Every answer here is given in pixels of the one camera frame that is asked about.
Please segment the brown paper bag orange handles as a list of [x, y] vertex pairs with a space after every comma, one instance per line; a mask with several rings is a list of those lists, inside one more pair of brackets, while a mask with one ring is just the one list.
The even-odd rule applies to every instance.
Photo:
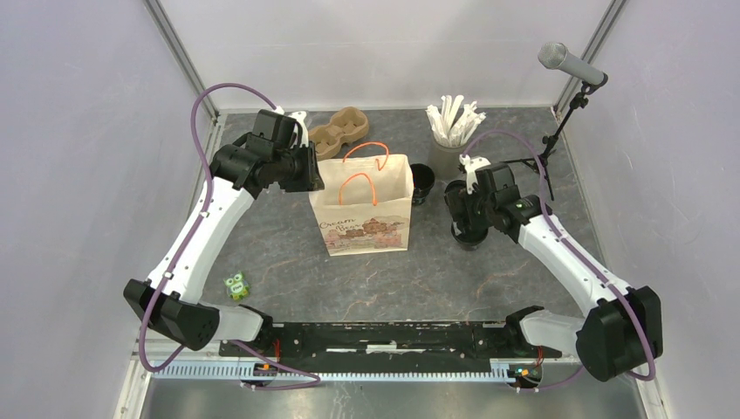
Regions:
[[359, 145], [318, 163], [325, 187], [311, 192], [309, 202], [331, 257], [408, 249], [414, 191], [408, 157], [381, 142], [368, 145], [382, 153], [355, 157]]

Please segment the black coffee cup white lettering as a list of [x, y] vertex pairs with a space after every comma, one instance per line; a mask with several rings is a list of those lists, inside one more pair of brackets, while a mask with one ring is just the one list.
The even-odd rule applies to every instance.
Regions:
[[432, 168], [422, 163], [410, 165], [413, 177], [412, 205], [418, 206], [426, 202], [431, 189], [435, 186], [435, 174]]

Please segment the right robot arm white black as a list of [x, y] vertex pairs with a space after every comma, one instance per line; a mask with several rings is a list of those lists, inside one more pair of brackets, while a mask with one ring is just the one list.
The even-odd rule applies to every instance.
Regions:
[[635, 288], [603, 266], [536, 195], [521, 196], [510, 167], [463, 155], [462, 180], [445, 189], [450, 232], [473, 248], [495, 229], [533, 255], [569, 292], [581, 317], [532, 306], [509, 315], [506, 349], [526, 356], [549, 347], [576, 356], [598, 381], [628, 374], [652, 381], [662, 355], [661, 301], [648, 286]]

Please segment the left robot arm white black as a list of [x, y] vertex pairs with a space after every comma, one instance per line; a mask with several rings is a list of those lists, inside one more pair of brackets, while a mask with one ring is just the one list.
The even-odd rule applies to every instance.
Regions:
[[285, 192], [324, 188], [307, 113], [262, 110], [251, 131], [222, 146], [210, 164], [198, 203], [166, 256], [144, 281], [131, 279], [124, 298], [152, 330], [198, 351], [214, 340], [240, 340], [253, 355], [267, 354], [268, 316], [247, 306], [202, 301], [208, 275], [236, 222], [273, 183]]

